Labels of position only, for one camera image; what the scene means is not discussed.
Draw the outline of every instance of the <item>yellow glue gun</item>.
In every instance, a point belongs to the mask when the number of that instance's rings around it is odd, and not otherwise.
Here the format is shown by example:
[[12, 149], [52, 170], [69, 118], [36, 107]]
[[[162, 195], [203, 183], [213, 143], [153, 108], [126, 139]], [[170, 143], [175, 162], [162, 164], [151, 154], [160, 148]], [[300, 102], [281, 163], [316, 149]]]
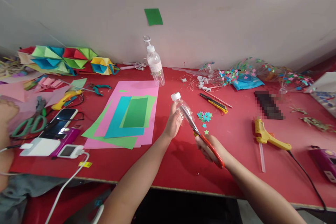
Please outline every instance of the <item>yellow glue gun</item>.
[[65, 95], [64, 95], [64, 97], [58, 103], [56, 103], [53, 106], [51, 106], [51, 108], [53, 110], [61, 110], [62, 106], [64, 105], [64, 103], [66, 103], [67, 101], [69, 101], [71, 99], [71, 97], [79, 95], [81, 93], [83, 93], [82, 89], [66, 92]]
[[279, 147], [282, 150], [289, 151], [292, 149], [292, 146], [289, 143], [280, 142], [274, 137], [273, 134], [268, 133], [265, 130], [264, 122], [260, 119], [255, 121], [255, 134], [257, 136], [257, 142], [262, 144], [267, 144], [269, 141], [271, 144]]

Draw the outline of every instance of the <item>cable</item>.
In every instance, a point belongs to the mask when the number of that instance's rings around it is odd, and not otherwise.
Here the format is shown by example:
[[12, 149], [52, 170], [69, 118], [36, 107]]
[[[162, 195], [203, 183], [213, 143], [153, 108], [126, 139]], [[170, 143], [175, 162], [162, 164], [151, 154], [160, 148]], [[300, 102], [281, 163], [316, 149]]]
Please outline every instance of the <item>cable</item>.
[[45, 224], [48, 224], [48, 223], [49, 223], [50, 218], [51, 218], [51, 216], [52, 216], [52, 214], [53, 214], [53, 212], [54, 212], [54, 210], [55, 210], [55, 207], [56, 207], [57, 202], [58, 202], [58, 200], [59, 200], [59, 198], [60, 198], [60, 196], [61, 196], [61, 193], [62, 193], [63, 189], [67, 186], [67, 184], [69, 184], [69, 182], [70, 182], [70, 181], [77, 175], [77, 173], [84, 167], [85, 163], [88, 161], [88, 159], [89, 159], [89, 157], [90, 157], [89, 153], [87, 153], [87, 152], [83, 152], [83, 154], [87, 155], [85, 161], [84, 161], [83, 164], [78, 168], [78, 170], [72, 175], [72, 177], [69, 178], [69, 180], [68, 180], [67, 182], [65, 182], [65, 184], [62, 186], [62, 188], [61, 188], [60, 191], [58, 192], [57, 197], [56, 197], [56, 199], [55, 199], [55, 202], [54, 202], [54, 204], [53, 204], [53, 206], [52, 206], [52, 208], [51, 208], [51, 210], [50, 210], [50, 213], [49, 213], [49, 215], [48, 215], [48, 218], [47, 218], [47, 220], [45, 221]]
[[296, 158], [294, 157], [294, 155], [292, 154], [291, 151], [288, 150], [287, 152], [290, 154], [290, 156], [295, 160], [295, 162], [300, 166], [300, 168], [301, 168], [301, 169], [304, 171], [304, 173], [307, 175], [307, 177], [308, 177], [308, 179], [309, 179], [311, 185], [313, 186], [313, 188], [314, 188], [314, 190], [315, 190], [317, 196], [319, 197], [320, 201], [322, 202], [323, 210], [316, 210], [316, 211], [319, 211], [319, 212], [325, 212], [325, 211], [327, 211], [327, 206], [326, 206], [326, 204], [324, 203], [324, 201], [323, 201], [321, 195], [320, 195], [319, 192], [317, 191], [317, 189], [316, 189], [316, 187], [315, 187], [315, 185], [314, 185], [312, 179], [310, 178], [310, 176], [308, 175], [308, 173], [306, 172], [306, 170], [302, 167], [302, 165], [298, 162], [298, 160], [296, 160]]
[[[1, 152], [4, 152], [5, 150], [8, 150], [8, 149], [14, 149], [14, 148], [17, 148], [17, 147], [20, 147], [21, 145], [12, 145], [12, 146], [7, 146], [6, 148], [0, 150], [0, 153]], [[0, 172], [1, 175], [4, 175], [4, 176], [13, 176], [13, 175], [20, 175], [21, 173], [3, 173], [3, 172]]]

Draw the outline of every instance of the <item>white plastic piece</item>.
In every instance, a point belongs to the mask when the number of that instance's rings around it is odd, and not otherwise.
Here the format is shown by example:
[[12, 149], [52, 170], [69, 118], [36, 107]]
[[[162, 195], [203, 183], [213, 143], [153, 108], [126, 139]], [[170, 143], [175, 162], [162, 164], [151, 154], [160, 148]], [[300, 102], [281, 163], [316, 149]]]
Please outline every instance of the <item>white plastic piece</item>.
[[48, 138], [35, 138], [31, 141], [33, 145], [24, 149], [20, 156], [49, 156], [60, 145], [61, 141]]
[[179, 92], [175, 93], [175, 94], [172, 94], [171, 96], [171, 99], [174, 101], [178, 100], [178, 99], [181, 99], [181, 94]]

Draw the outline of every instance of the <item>green scissors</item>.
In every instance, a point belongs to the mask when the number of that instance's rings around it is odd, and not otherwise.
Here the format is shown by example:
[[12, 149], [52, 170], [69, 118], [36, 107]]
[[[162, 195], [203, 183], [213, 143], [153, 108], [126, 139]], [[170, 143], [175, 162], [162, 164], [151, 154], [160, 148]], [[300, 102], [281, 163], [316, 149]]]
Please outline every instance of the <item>green scissors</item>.
[[[34, 133], [42, 131], [47, 125], [47, 118], [41, 115], [41, 112], [44, 109], [45, 105], [46, 105], [46, 101], [42, 99], [41, 96], [39, 96], [37, 98], [37, 106], [36, 106], [35, 114], [31, 118], [22, 122], [11, 134], [11, 137], [14, 137], [14, 138], [23, 137], [29, 133], [34, 134]], [[39, 129], [37, 129], [41, 121], [42, 121], [42, 125]]]

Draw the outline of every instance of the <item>white bottle cap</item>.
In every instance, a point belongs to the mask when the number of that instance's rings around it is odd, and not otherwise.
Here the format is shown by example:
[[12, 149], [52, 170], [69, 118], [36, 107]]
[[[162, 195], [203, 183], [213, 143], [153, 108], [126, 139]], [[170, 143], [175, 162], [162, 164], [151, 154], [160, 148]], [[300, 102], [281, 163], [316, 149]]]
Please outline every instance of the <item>white bottle cap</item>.
[[150, 53], [155, 52], [155, 48], [154, 48], [154, 46], [152, 46], [152, 45], [147, 46], [147, 52], [150, 52]]
[[181, 95], [180, 95], [179, 92], [177, 92], [177, 93], [175, 93], [175, 94], [172, 94], [170, 97], [171, 97], [171, 99], [172, 99], [173, 101], [176, 101], [176, 100], [178, 100], [178, 99], [181, 98]]

